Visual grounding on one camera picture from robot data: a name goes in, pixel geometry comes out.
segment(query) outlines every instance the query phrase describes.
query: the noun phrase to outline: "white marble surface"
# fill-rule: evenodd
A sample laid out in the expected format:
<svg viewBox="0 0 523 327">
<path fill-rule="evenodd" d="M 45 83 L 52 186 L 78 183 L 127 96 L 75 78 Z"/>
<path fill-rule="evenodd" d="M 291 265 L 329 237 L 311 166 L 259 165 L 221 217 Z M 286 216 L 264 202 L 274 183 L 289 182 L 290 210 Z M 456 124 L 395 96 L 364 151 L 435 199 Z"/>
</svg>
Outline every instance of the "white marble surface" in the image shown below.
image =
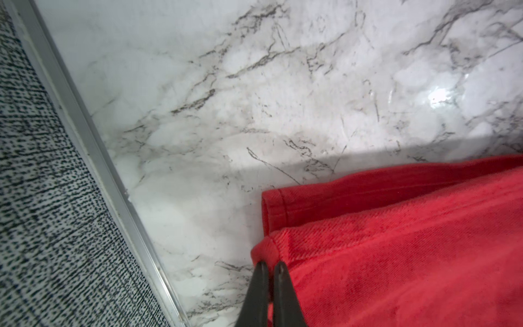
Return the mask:
<svg viewBox="0 0 523 327">
<path fill-rule="evenodd" d="M 231 325 L 260 193 L 523 151 L 523 2 L 37 0 L 194 326 Z"/>
</svg>

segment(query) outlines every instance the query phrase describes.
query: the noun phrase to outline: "red cloth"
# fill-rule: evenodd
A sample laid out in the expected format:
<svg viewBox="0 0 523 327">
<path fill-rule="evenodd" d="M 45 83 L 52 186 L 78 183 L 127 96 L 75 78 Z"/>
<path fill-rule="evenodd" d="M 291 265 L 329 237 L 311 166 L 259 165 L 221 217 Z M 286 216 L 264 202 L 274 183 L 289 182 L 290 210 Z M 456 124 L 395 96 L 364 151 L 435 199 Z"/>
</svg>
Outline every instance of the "red cloth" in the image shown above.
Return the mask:
<svg viewBox="0 0 523 327">
<path fill-rule="evenodd" d="M 523 156 L 417 164 L 263 193 L 309 327 L 523 326 Z"/>
</svg>

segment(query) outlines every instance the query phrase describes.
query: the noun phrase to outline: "black and white fabric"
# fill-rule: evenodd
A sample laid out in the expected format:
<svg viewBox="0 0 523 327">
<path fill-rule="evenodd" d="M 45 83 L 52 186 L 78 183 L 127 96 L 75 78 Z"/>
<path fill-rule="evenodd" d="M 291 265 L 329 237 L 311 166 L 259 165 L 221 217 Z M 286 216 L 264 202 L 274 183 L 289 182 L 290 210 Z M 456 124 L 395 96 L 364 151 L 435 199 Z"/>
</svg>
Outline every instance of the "black and white fabric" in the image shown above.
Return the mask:
<svg viewBox="0 0 523 327">
<path fill-rule="evenodd" d="M 0 326 L 169 326 L 0 3 Z"/>
</svg>

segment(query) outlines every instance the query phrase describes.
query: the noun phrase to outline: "stitched seam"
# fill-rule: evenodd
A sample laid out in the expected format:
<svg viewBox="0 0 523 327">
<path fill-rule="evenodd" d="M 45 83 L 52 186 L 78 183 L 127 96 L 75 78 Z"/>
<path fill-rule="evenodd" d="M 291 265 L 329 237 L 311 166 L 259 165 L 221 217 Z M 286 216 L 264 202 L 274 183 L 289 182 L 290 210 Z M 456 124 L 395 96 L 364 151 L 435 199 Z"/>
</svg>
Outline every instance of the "stitched seam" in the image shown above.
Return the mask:
<svg viewBox="0 0 523 327">
<path fill-rule="evenodd" d="M 283 202 L 283 209 L 285 210 L 285 227 L 289 226 L 289 212 L 287 211 L 287 203 L 285 202 L 285 197 L 283 196 L 283 193 L 281 192 L 281 189 L 278 189 L 281 196 L 281 201 Z"/>
<path fill-rule="evenodd" d="M 453 184 L 456 185 L 457 183 L 460 183 L 460 182 L 461 183 L 466 183 L 466 182 L 471 181 L 473 179 L 474 178 L 465 179 L 465 180 L 456 181 L 456 182 L 445 182 L 445 183 L 434 183 L 434 184 L 420 184 L 420 185 L 416 185 L 416 186 L 394 187 L 394 188 L 387 188 L 387 189 L 381 189 L 381 190 L 373 190 L 373 191 L 368 191 L 368 192 L 343 194 L 343 195 L 338 195 L 338 196 L 331 197 L 329 199 L 322 200 L 322 201 L 318 202 L 318 204 L 314 204 L 314 205 L 309 206 L 309 207 L 305 207 L 305 208 L 302 207 L 302 208 L 290 210 L 290 212 L 291 213 L 295 213 L 295 212 L 300 212 L 300 211 L 306 211 L 306 210 L 314 209 L 314 208 L 317 208 L 317 207 L 321 206 L 324 202 L 327 202 L 329 200 L 338 200 L 338 199 L 343 199 L 343 198 L 351 197 L 351 196 L 355 196 L 355 195 L 372 194 L 372 193 L 376 193 L 376 192 L 394 191 L 394 190 L 397 190 L 397 189 L 411 188 L 411 187 L 420 187 L 420 186 L 437 186 L 437 185 L 450 185 L 450 186 L 453 186 Z M 425 196 L 425 195 L 431 194 L 431 193 L 439 191 L 439 190 L 440 189 L 436 189 L 436 190 L 433 190 L 433 191 L 431 191 L 429 193 L 422 194 L 420 196 Z"/>
<path fill-rule="evenodd" d="M 515 191 L 515 189 L 510 190 L 510 191 L 508 191 L 508 192 L 502 193 L 500 196 L 506 196 L 506 195 L 508 195 L 508 194 L 510 194 L 510 193 L 513 193 L 514 191 Z M 440 214 L 431 215 L 431 216 L 429 216 L 429 217 L 425 217 L 425 218 L 422 218 L 422 219 L 420 219 L 420 220 L 415 220 L 415 221 L 412 221 L 412 222 L 410 222 L 409 224 L 406 224 L 406 225 L 401 225 L 401 226 L 399 226 L 399 227 L 395 227 L 395 228 L 387 229 L 387 230 L 385 230 L 385 231 L 383 231 L 383 232 L 376 233 L 376 234 L 374 234 L 374 235 L 372 235 L 372 236 L 367 236 L 367 237 L 365 237 L 365 238 L 362 238 L 362 239 L 359 240 L 359 241 L 356 241 L 356 242 L 349 242 L 349 243 L 346 243 L 346 244 L 340 245 L 340 246 L 337 247 L 337 248 L 327 249 L 327 250 L 321 251 L 321 252 L 319 252 L 319 253 L 314 253 L 314 254 L 309 254 L 309 255 L 301 255 L 301 256 L 297 256 L 297 257 L 289 258 L 289 264 L 292 263 L 292 262 L 294 262 L 294 261 L 304 260 L 304 259 L 312 259 L 312 258 L 315 258 L 315 257 L 321 256 L 321 255 L 332 254 L 332 253 L 337 252 L 337 251 L 345 250 L 345 249 L 347 249 L 347 248 L 349 248 L 349 247 L 354 247 L 354 246 L 356 246 L 356 245 L 361 245 L 361 244 L 363 244 L 363 243 L 365 243 L 365 242 L 372 241 L 372 240 L 376 239 L 377 237 L 379 237 L 379 236 L 381 236 L 381 235 L 383 235 L 383 234 L 385 234 L 385 233 L 392 232 L 392 231 L 398 231 L 398 230 L 402 230 L 402 229 L 406 229 L 407 227 L 410 227 L 410 226 L 412 226 L 412 225 L 415 224 L 415 223 L 422 222 L 422 221 L 426 221 L 426 220 L 428 220 L 428 219 L 432 219 L 432 218 L 436 218 L 436 217 L 441 217 L 441 216 L 446 215 L 446 214 L 448 214 L 448 213 L 450 213 L 450 212 L 456 211 L 457 209 L 466 209 L 466 208 L 472 207 L 472 206 L 474 206 L 474 205 L 476 205 L 476 204 L 478 204 L 478 203 L 481 203 L 481 202 L 484 202 L 484 199 L 481 199 L 481 200 L 478 200 L 478 201 L 472 202 L 472 203 L 470 203 L 470 204 L 468 204 L 468 205 L 463 205 L 463 206 L 460 206 L 460 207 L 456 207 L 456 208 L 454 208 L 454 209 L 452 209 L 452 210 L 447 210 L 447 211 L 442 212 L 442 213 L 440 213 Z"/>
</svg>

